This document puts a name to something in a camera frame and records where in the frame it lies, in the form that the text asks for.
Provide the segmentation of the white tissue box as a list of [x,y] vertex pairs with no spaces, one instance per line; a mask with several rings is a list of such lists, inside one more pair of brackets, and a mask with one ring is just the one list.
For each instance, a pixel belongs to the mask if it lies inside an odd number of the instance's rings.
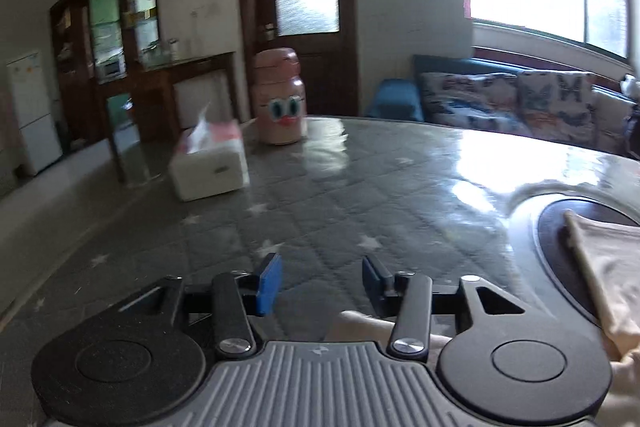
[[168,165],[178,199],[183,202],[242,190],[250,185],[244,141],[235,120],[210,122],[208,105],[196,125],[183,132]]

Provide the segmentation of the white refrigerator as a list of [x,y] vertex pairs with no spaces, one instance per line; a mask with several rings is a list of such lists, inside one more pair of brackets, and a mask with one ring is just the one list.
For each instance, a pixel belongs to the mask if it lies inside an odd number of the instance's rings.
[[13,112],[20,130],[25,169],[37,176],[63,155],[38,51],[6,63]]

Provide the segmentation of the panda plush toy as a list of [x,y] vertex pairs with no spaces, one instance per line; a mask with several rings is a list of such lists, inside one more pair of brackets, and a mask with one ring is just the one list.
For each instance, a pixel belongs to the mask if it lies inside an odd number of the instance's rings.
[[622,95],[626,96],[626,98],[630,98],[632,101],[639,103],[640,80],[633,75],[625,75],[624,78],[620,80],[620,92],[622,92]]

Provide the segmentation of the right butterfly print cushion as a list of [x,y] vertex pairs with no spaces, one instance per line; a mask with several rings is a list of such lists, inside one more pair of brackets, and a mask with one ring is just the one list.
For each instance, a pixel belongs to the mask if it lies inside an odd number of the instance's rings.
[[594,75],[579,70],[526,70],[518,75],[520,113],[534,138],[591,146]]

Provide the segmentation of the cream white sweater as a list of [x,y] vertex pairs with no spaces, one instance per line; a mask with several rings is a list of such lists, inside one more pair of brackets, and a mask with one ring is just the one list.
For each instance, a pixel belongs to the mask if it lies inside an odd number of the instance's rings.
[[341,313],[323,390],[349,426],[634,426],[639,231],[566,214],[602,334],[591,340],[480,277],[394,277],[391,317]]

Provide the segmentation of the left butterfly print cushion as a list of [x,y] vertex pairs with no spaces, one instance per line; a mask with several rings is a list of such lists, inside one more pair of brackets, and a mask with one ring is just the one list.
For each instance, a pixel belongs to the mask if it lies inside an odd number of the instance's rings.
[[520,116],[517,75],[424,72],[419,83],[423,114],[433,124],[532,136]]

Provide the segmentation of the grey quilted star tablecloth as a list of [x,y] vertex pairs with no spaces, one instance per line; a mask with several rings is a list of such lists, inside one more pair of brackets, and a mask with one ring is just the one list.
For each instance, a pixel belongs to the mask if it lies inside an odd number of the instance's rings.
[[368,311],[360,262],[451,284],[477,274],[572,319],[536,251],[555,196],[639,213],[637,161],[480,131],[314,118],[286,147],[247,139],[250,185],[180,202],[168,179],[138,191],[106,169],[76,182],[1,245],[1,285],[20,292],[1,329],[1,421],[42,421],[30,363],[49,339],[165,275],[189,283],[250,270],[270,251],[283,288],[265,329],[319,339],[347,309]]

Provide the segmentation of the dark wooden side table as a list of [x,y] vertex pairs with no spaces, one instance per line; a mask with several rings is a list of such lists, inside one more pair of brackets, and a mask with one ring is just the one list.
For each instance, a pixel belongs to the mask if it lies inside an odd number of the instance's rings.
[[108,115],[107,100],[125,93],[134,94],[134,92],[138,91],[160,90],[164,109],[168,113],[169,129],[172,136],[178,139],[181,130],[179,127],[175,85],[196,77],[213,74],[213,72],[219,72],[220,70],[226,74],[232,117],[236,120],[241,120],[233,52],[187,58],[186,60],[171,62],[167,65],[150,69],[140,66],[123,76],[107,80],[96,80],[94,91],[96,91],[96,96],[99,99],[101,120],[112,155],[117,180],[121,184],[127,184],[128,181],[124,165],[122,165],[122,158],[116,145],[114,126],[111,123],[110,115]]

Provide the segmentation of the pink cartoon-face bottle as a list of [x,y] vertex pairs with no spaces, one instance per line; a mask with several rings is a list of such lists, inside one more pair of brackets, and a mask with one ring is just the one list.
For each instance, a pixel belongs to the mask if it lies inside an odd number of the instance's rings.
[[252,102],[262,143],[288,145],[307,135],[306,91],[299,74],[299,60],[291,48],[255,55]]

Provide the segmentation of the butterfly print cushion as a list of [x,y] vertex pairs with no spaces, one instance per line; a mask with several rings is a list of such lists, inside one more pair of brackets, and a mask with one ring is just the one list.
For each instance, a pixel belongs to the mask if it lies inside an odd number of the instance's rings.
[[579,70],[526,70],[518,75],[520,113],[534,138],[591,146],[594,75]]
[[520,116],[517,75],[424,72],[419,83],[423,114],[433,124],[532,136]]

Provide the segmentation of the round black induction cooktop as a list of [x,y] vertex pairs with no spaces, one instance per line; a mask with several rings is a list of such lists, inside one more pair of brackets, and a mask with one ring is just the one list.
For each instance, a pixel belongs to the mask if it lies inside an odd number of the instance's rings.
[[639,222],[603,202],[579,197],[561,197],[545,205],[534,219],[533,236],[538,258],[552,283],[572,307],[590,323],[599,325],[597,306],[582,273],[576,239],[566,214],[575,213],[591,221],[638,228]]

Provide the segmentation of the blue sofa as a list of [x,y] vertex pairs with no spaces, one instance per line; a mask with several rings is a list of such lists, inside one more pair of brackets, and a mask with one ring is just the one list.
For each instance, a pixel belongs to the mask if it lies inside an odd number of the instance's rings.
[[639,158],[639,101],[584,70],[416,55],[413,77],[383,80],[366,115]]

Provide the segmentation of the dark wooden display cabinet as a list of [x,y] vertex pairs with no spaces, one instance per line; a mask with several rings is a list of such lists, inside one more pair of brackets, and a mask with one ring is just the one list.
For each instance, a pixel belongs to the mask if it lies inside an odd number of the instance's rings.
[[170,138],[162,92],[136,90],[107,98],[98,84],[143,69],[160,44],[157,0],[58,0],[49,10],[55,78],[62,106],[56,125],[65,153],[106,138],[101,106],[118,129],[134,124],[144,142]]

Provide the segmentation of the plain grey cushion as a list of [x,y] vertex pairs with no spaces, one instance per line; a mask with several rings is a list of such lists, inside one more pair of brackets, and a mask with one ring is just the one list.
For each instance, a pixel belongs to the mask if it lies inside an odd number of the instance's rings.
[[592,88],[592,98],[596,149],[624,155],[624,133],[628,120],[634,113],[634,101],[600,86]]

